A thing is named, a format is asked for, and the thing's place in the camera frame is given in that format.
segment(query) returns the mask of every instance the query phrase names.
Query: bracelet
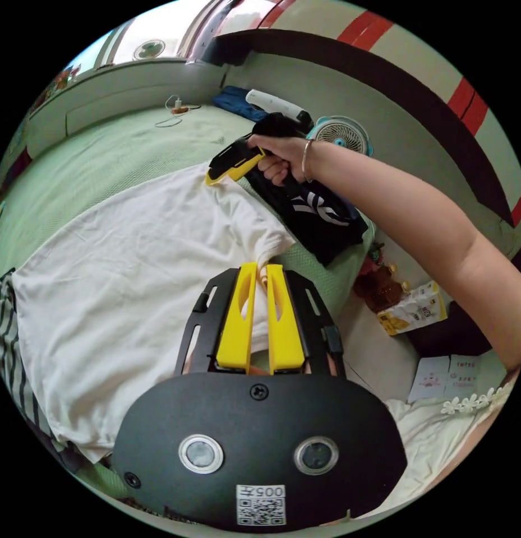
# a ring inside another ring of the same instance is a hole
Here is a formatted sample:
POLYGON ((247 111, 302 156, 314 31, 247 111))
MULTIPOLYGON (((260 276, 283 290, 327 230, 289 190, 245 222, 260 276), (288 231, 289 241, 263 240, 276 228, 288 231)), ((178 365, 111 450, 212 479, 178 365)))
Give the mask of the bracelet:
POLYGON ((313 181, 312 179, 309 179, 307 177, 307 174, 305 173, 305 164, 307 162, 307 153, 309 151, 309 148, 311 147, 312 142, 313 142, 312 139, 307 140, 307 143, 305 144, 305 149, 303 151, 303 160, 301 161, 301 171, 303 173, 303 178, 307 183, 311 183, 313 181))

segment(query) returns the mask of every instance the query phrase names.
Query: camera lens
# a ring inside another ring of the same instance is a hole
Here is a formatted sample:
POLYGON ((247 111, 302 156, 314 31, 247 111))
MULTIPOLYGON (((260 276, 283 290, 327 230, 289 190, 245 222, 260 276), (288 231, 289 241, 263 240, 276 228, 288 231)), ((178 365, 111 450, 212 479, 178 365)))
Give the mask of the camera lens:
POLYGON ((324 443, 310 444, 302 455, 303 464, 312 470, 323 469, 328 465, 332 457, 331 448, 324 443))
POLYGON ((204 441, 195 441, 186 450, 187 459, 195 467, 209 467, 215 460, 213 448, 204 441))
POLYGON ((223 449, 207 435, 190 435, 178 449, 182 465, 199 474, 215 472, 223 464, 223 449))
POLYGON ((323 475, 335 467, 338 459, 337 445, 327 437, 311 437, 294 453, 296 467, 306 475, 323 475))

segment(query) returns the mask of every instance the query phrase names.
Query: hand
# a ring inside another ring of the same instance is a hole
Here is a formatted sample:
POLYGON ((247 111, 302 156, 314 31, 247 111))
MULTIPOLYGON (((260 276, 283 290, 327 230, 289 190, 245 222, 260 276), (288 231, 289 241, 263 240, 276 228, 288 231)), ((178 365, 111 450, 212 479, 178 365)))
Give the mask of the hand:
POLYGON ((247 141, 249 147, 261 147, 273 153, 259 162, 259 170, 277 186, 282 185, 288 170, 298 183, 305 181, 302 162, 306 143, 304 138, 274 138, 259 134, 253 134, 247 141))

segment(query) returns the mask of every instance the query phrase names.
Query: desk fan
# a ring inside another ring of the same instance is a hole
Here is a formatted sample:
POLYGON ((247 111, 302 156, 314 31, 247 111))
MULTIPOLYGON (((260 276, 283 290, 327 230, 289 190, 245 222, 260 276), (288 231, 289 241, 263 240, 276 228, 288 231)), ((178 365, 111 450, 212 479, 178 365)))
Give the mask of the desk fan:
POLYGON ((372 157, 374 148, 363 126, 346 116, 323 116, 307 135, 311 140, 330 142, 372 157))

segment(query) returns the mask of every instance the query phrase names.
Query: white device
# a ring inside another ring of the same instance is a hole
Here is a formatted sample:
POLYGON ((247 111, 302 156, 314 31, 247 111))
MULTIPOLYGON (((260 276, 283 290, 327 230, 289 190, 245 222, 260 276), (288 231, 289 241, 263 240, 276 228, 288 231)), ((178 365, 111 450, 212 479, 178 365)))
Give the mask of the white device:
POLYGON ((263 91, 251 90, 245 100, 253 106, 256 106, 262 109, 268 114, 273 114, 274 112, 281 112, 287 118, 293 119, 296 122, 301 122, 305 114, 308 113, 305 109, 279 99, 275 95, 265 94, 263 91))

